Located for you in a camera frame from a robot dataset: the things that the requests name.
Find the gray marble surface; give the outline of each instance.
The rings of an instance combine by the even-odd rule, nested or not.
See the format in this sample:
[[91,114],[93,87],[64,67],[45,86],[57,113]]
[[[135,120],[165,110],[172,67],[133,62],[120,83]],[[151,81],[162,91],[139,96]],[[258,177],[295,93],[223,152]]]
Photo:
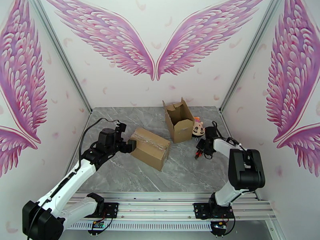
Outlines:
[[[204,127],[211,126],[211,121],[218,123],[223,136],[226,129],[218,115],[216,107],[190,107],[194,116],[199,116]],[[127,124],[123,134],[125,140],[130,138],[137,127],[143,127],[172,142],[164,120],[162,107],[143,108],[95,108],[89,125],[101,117],[118,119]],[[101,121],[86,135],[82,151],[98,139],[103,128],[114,128],[115,123]],[[170,147],[169,157],[162,171],[148,166],[130,154],[117,153],[105,163],[79,189],[81,192],[110,191],[149,191],[149,192],[213,192],[219,190],[228,180],[228,159],[215,153],[211,160],[203,156],[194,159],[197,141],[192,140],[174,144]]]

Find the closed cardboard box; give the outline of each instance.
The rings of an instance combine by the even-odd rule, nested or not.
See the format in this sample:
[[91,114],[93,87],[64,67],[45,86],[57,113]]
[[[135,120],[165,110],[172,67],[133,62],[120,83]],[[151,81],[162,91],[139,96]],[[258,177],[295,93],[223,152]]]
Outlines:
[[131,155],[161,171],[169,155],[170,141],[144,128],[137,128],[131,139],[137,141],[137,147]]
[[170,136],[174,143],[191,140],[194,117],[190,112],[186,102],[181,98],[181,102],[166,105],[163,102],[166,123]]

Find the feather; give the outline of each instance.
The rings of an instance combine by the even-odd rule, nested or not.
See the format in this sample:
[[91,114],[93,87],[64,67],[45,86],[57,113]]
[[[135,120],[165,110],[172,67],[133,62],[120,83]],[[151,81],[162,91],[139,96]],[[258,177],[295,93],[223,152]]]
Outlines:
[[320,175],[320,123],[311,124],[292,131],[277,148],[289,146],[302,164],[316,177]]
[[21,150],[31,147],[37,149],[32,140],[21,132],[12,128],[0,126],[0,177],[2,172],[7,173],[14,165],[18,165],[18,156]]
[[274,142],[300,121],[319,81],[319,34],[301,0],[285,0],[272,43],[266,97],[268,120],[278,127]]
[[156,64],[157,80],[194,66],[251,20],[262,0],[229,0],[185,18],[175,30]]
[[154,80],[154,62],[134,27],[122,16],[78,0],[47,0],[62,22],[93,50],[125,72],[147,73]]
[[15,0],[0,35],[0,91],[18,127],[34,141],[47,100],[38,31],[26,0]]

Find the mounting plate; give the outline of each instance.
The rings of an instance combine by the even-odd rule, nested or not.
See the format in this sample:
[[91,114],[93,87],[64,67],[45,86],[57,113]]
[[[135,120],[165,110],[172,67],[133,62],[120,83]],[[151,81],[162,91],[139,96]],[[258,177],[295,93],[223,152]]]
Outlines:
[[233,210],[231,206],[219,207],[219,210],[210,212],[209,203],[194,203],[194,214],[196,219],[232,219],[234,218]]
[[104,211],[100,214],[92,214],[88,215],[85,218],[117,218],[118,215],[118,207],[119,203],[104,203],[105,215]]

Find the plush toy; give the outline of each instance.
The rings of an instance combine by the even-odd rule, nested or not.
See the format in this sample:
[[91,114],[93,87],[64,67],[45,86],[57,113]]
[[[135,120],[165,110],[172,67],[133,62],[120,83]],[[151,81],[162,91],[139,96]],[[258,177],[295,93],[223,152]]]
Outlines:
[[199,117],[194,117],[194,126],[193,126],[192,136],[199,138],[202,135],[204,135],[203,122],[200,122]]

